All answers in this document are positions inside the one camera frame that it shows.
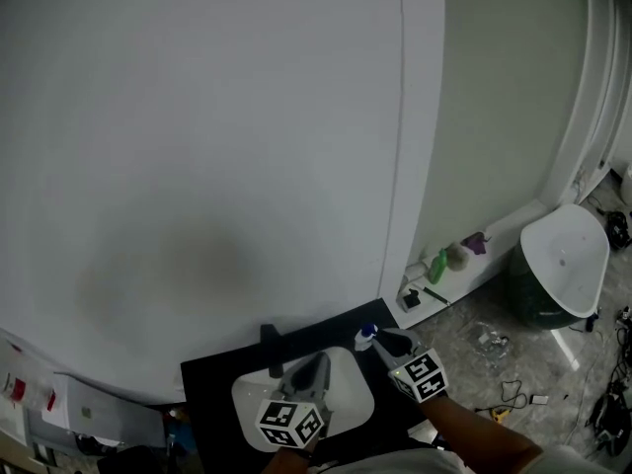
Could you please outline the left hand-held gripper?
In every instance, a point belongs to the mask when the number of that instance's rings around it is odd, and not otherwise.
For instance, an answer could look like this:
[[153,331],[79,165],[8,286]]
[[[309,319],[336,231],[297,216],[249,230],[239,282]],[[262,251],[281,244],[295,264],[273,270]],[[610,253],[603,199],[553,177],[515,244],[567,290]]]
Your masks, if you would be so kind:
[[320,352],[293,365],[281,378],[277,396],[261,402],[255,426],[271,445],[304,448],[326,435],[332,412],[322,399],[330,388],[331,359]]

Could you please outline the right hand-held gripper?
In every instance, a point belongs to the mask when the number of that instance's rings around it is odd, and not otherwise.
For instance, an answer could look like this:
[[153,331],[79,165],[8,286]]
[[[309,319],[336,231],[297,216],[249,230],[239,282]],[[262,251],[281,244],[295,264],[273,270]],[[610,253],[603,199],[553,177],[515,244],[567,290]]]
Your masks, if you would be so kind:
[[430,348],[410,359],[421,346],[413,332],[382,329],[377,332],[372,345],[391,370],[389,376],[397,389],[416,403],[424,403],[448,388],[444,366],[435,349]]

